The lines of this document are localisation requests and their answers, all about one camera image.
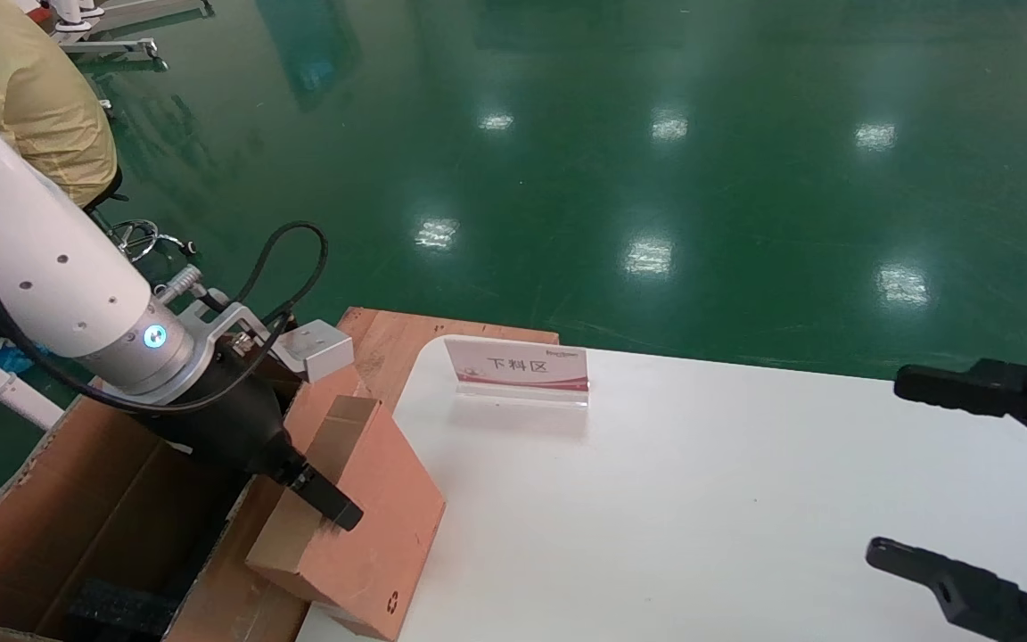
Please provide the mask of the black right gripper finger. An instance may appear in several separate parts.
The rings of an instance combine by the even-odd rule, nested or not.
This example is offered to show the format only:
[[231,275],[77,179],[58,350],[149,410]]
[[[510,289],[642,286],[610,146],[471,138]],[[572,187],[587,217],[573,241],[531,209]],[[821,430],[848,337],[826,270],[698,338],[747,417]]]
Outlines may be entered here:
[[965,371],[907,365],[897,371],[896,396],[986,417],[1011,417],[1027,428],[1027,365],[982,358]]
[[1027,592],[998,574],[928,549],[875,537],[867,563],[929,589],[950,625],[994,641],[1027,641]]

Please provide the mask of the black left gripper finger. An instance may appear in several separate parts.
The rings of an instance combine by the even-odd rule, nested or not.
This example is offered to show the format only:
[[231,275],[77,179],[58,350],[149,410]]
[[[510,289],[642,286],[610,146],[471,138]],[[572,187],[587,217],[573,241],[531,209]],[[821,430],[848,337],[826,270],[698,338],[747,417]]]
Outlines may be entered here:
[[288,488],[335,528],[351,531],[360,524],[364,511],[358,504],[310,464],[294,470]]

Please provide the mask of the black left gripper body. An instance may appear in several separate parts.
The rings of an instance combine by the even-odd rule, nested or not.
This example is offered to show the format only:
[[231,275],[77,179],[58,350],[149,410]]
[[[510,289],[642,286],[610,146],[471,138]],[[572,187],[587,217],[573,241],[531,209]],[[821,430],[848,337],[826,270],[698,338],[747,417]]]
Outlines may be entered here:
[[265,475],[282,485],[309,479],[307,459],[286,431],[276,391],[257,374],[202,409],[134,418],[159,438],[187,447],[200,462]]

